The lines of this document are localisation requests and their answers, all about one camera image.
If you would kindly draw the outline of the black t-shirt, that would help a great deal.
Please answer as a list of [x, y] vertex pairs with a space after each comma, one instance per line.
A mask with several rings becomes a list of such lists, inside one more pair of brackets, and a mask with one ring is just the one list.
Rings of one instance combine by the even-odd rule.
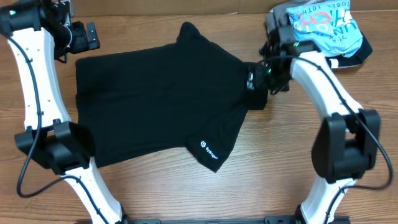
[[255, 110], [245, 94], [246, 62], [190, 22], [173, 44], [81, 58], [75, 66], [78, 122], [93, 135], [98, 167], [185, 147], [216, 172]]

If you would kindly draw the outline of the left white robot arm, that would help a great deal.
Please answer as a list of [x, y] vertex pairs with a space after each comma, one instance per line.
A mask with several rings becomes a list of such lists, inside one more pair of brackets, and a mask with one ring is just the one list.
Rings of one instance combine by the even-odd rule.
[[95, 25], [73, 22], [70, 1], [18, 1], [1, 8], [1, 34], [14, 54], [24, 96], [24, 132], [17, 148], [67, 182], [92, 223], [129, 223], [95, 162], [89, 130], [71, 120], [60, 92], [55, 62], [100, 47]]

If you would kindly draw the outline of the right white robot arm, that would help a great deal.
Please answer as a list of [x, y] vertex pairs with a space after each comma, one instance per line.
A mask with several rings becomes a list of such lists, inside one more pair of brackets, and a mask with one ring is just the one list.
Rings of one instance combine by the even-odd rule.
[[349, 223], [335, 211], [358, 179], [374, 167], [381, 119], [364, 110], [343, 88], [324, 54], [311, 40], [297, 41], [291, 26], [268, 33], [260, 49], [263, 61], [248, 68], [245, 94], [255, 110], [268, 95], [288, 91], [289, 81], [301, 84], [321, 119], [311, 150], [317, 173], [307, 198], [294, 215], [268, 216], [265, 223]]

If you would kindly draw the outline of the grey folded garment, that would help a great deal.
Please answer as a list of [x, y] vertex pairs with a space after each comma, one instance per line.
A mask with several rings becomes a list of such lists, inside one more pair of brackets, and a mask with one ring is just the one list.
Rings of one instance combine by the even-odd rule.
[[310, 3], [312, 3], [310, 0], [292, 0], [274, 6], [266, 16], [267, 33], [270, 34], [276, 28], [290, 24], [290, 19], [286, 12], [287, 8], [302, 6]]

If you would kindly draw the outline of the black folded garment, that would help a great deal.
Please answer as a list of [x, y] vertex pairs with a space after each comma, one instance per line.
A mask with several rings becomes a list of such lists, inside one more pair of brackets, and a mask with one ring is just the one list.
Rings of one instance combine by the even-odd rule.
[[343, 57], [341, 55], [335, 57], [326, 57], [326, 62], [331, 69], [357, 67], [361, 65], [373, 52], [373, 48], [366, 36], [363, 35], [363, 41], [360, 48], [351, 56]]

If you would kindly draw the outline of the light blue printed t-shirt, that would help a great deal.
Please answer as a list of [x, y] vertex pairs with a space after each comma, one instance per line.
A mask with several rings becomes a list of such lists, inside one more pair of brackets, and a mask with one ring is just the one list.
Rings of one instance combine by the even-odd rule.
[[298, 41], [314, 41], [326, 57], [351, 57], [363, 35], [350, 7], [350, 0], [323, 1], [289, 7], [286, 13]]

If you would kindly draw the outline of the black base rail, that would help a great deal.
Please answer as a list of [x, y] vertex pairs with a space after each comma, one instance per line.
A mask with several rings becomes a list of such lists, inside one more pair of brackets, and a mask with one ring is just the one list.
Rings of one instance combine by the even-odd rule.
[[219, 220], [166, 220], [159, 219], [140, 219], [128, 220], [121, 223], [128, 224], [302, 224], [294, 216], [267, 216], [255, 219], [219, 219]]

